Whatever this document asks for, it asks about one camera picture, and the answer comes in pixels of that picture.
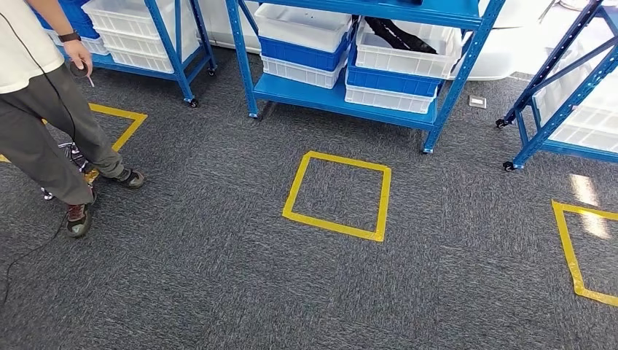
hand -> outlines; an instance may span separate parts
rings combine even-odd
[[[82,62],[85,62],[88,66],[88,73],[86,74],[86,77],[90,76],[93,72],[93,57],[81,41],[71,40],[70,42],[65,42],[64,52],[69,55],[71,61],[75,62],[75,66],[79,69],[84,68],[84,64]]]

person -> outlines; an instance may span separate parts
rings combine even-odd
[[[70,135],[102,177],[136,189],[144,183],[144,175],[125,167],[112,149],[31,7],[58,34],[77,68],[87,69],[88,76],[93,68],[91,54],[58,0],[1,0],[0,154],[67,203],[68,235],[79,238],[90,228],[95,194],[42,120]]]

yellow tape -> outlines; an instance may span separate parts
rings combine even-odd
[[[315,217],[309,217],[307,215],[294,213],[292,211],[292,209],[294,208],[294,203],[296,202],[296,198],[298,196],[298,191],[300,190],[300,185],[302,184],[302,180],[305,178],[305,172],[307,171],[307,167],[309,166],[309,161],[311,160],[311,158],[328,160],[331,162],[342,163],[350,166],[358,166],[360,168],[382,171],[384,173],[382,178],[382,190],[380,193],[380,205],[378,207],[378,223],[375,226],[375,231],[361,230],[356,227],[341,225],[337,224],[336,222],[317,219]],[[292,182],[292,188],[290,189],[288,199],[283,206],[283,216],[290,220],[301,222],[306,225],[312,225],[359,238],[365,238],[372,241],[381,242],[384,241],[384,233],[386,231],[386,215],[388,211],[388,196],[390,190],[391,169],[387,166],[382,166],[375,163],[368,163],[362,160],[309,151],[305,156],[302,157],[302,160],[300,161],[300,166],[298,167],[296,176],[294,178],[294,181]]]
[[[556,223],[558,224],[558,232],[560,232],[560,240],[562,241],[566,264],[571,272],[571,277],[573,278],[575,294],[612,306],[618,306],[618,297],[586,289],[582,272],[579,269],[579,264],[577,263],[577,258],[575,257],[575,250],[573,249],[573,244],[571,243],[571,237],[568,234],[566,219],[564,217],[564,213],[568,211],[576,214],[593,213],[606,219],[618,220],[618,213],[588,209],[581,206],[572,206],[571,204],[559,203],[554,200],[552,200],[552,207],[554,208]]]
[[[141,126],[141,124],[145,121],[145,119],[148,117],[146,114],[123,111],[122,109],[101,106],[100,104],[88,104],[88,106],[90,106],[90,110],[93,112],[108,114],[114,117],[127,118],[133,121],[131,125],[129,125],[127,130],[125,130],[122,133],[122,135],[120,135],[118,140],[116,140],[116,142],[114,142],[114,144],[112,145],[112,149],[114,151],[119,151],[122,148],[122,146],[124,146],[127,143],[128,139],[137,131],[137,129]],[[0,162],[11,163],[3,155],[0,155]]]

floor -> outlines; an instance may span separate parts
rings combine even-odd
[[[618,211],[618,167],[541,152],[501,164],[525,76],[471,82],[433,155],[420,131],[287,105],[246,116],[234,52],[193,84],[97,70],[93,103],[148,115],[122,153],[147,185],[97,182],[91,232],[15,264],[0,349],[616,349],[618,307],[575,295],[552,200]],[[259,75],[259,58],[251,57]],[[484,96],[487,109],[467,106]],[[112,138],[128,121],[97,114]],[[281,216],[302,156],[392,170],[382,243]],[[372,230],[381,177],[312,160],[294,210]],[[0,163],[0,271],[64,213]],[[567,214],[589,289],[618,295],[618,223]],[[0,279],[0,291],[7,284]]]

blue metal shelf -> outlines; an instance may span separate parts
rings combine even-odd
[[[478,29],[482,23],[478,0],[423,0],[422,5],[414,5],[410,0],[260,0],[259,2],[470,30]]]
[[[602,6],[599,9],[599,15],[605,19],[614,35],[618,35],[618,7]]]
[[[422,5],[414,5],[408,0],[266,0],[261,2],[280,4],[309,9],[321,9],[333,12],[343,12],[352,15],[366,15],[377,18],[408,20],[417,23],[428,23],[439,26],[458,27],[473,30],[469,45],[462,55],[461,69],[442,103],[437,110],[436,101],[429,107],[428,114],[415,114],[382,109],[371,106],[349,104],[344,100],[344,79],[333,90],[325,90],[298,82],[291,82],[279,77],[264,75],[254,86],[251,78],[249,60],[246,54],[243,29],[240,25],[240,13],[243,11],[249,24],[258,34],[258,28],[246,7],[244,0],[226,0],[227,13],[234,36],[236,55],[243,78],[249,116],[257,118],[256,99],[265,99],[287,104],[296,104],[326,111],[349,114],[370,120],[403,125],[411,128],[427,130],[427,138],[423,152],[432,153],[448,116],[464,88],[474,62],[485,44],[485,40],[493,27],[498,13],[505,0],[491,0],[483,17],[478,15],[477,0],[423,0]]]
[[[64,52],[62,47],[58,47],[58,49],[63,53],[66,58],[69,58],[67,54]],[[184,60],[182,66],[185,69],[188,65],[193,62],[193,60],[204,50],[203,46],[200,45],[186,60]],[[187,80],[191,82],[197,73],[207,64],[207,62],[211,59],[210,55],[206,55],[202,57],[200,62],[195,66],[191,73],[187,76]],[[116,63],[112,58],[112,55],[97,55],[93,54],[93,66],[96,68],[102,69],[111,69],[113,71],[122,71],[125,73],[144,75],[146,77],[153,77],[158,79],[167,79],[167,80],[176,80],[176,74],[174,73],[165,73],[162,71],[152,71],[150,69],[139,68],[135,66],[127,66],[125,64]]]
[[[522,149],[515,156],[514,160],[512,162],[503,163],[504,170],[512,171],[523,168],[525,162],[539,150],[618,163],[618,152],[582,147],[577,144],[568,144],[549,139],[552,133],[554,133],[571,115],[574,106],[580,105],[599,82],[601,82],[607,74],[612,73],[618,66],[618,9],[616,7],[601,6],[602,3],[603,0],[592,0],[586,8],[582,10],[579,17],[575,20],[575,23],[573,23],[565,36],[560,40],[558,45],[556,45],[556,48],[549,55],[539,72],[536,73],[527,88],[517,99],[514,106],[508,111],[506,117],[496,121],[496,125],[499,128],[503,128],[516,120],[522,141]],[[585,28],[595,16],[599,16],[607,22],[608,26],[614,32],[614,37],[587,53],[584,57],[569,64],[563,70],[548,77],[549,73],[576,40],[582,29]],[[539,109],[536,106],[534,94],[605,50],[609,52],[592,70],[592,73],[584,79],[579,87],[566,99],[564,104],[558,108],[556,113],[541,125],[541,115],[539,115]],[[536,123],[536,133],[532,138],[528,138],[528,132],[522,118],[522,110],[527,106],[532,108],[534,122]]]
[[[189,0],[191,4],[191,8],[193,11],[193,15],[195,18],[195,22],[197,24],[197,29],[200,35],[200,39],[202,43],[200,46],[186,59],[184,62],[181,62],[180,57],[182,56],[181,48],[181,21],[180,21],[180,6],[181,0],[174,0],[175,5],[175,16],[176,16],[176,47],[178,49],[174,49],[172,45],[172,41],[168,34],[168,30],[165,27],[163,22],[163,18],[161,17],[161,13],[159,12],[159,7],[155,0],[144,0],[146,7],[150,11],[150,15],[152,16],[152,20],[154,25],[157,27],[159,31],[159,35],[161,36],[161,41],[163,42],[163,47],[168,54],[170,59],[170,63],[173,67],[173,73],[165,73],[162,71],[153,71],[150,69],[143,69],[135,66],[127,66],[125,64],[116,63],[112,59],[112,55],[93,55],[93,65],[94,67],[103,68],[103,69],[112,69],[115,71],[123,71],[131,74],[144,75],[147,77],[154,77],[159,79],[167,79],[176,81],[184,95],[184,100],[186,102],[190,102],[191,106],[197,106],[197,101],[195,100],[195,95],[191,91],[191,87],[189,83],[193,81],[193,79],[200,73],[200,71],[208,64],[208,70],[211,72],[211,75],[214,74],[216,69],[216,61],[215,57],[208,40],[208,33],[206,31],[206,26],[204,25],[204,19],[202,17],[202,12],[200,9],[200,5],[197,0]],[[60,51],[66,56],[62,48],[60,47]],[[195,64],[195,67],[191,70],[190,73],[186,74],[185,69],[188,65],[193,62],[196,57],[199,56],[200,53],[203,53],[203,57],[199,62]]]
[[[431,130],[436,119],[436,100],[429,106],[427,114],[417,114],[365,106],[362,104],[350,104],[345,102],[345,72],[337,81],[332,90],[324,89],[294,80],[263,74],[255,85],[256,98],[268,101],[294,104],[297,106],[322,109],[324,111],[347,114],[378,122],[395,125]]]

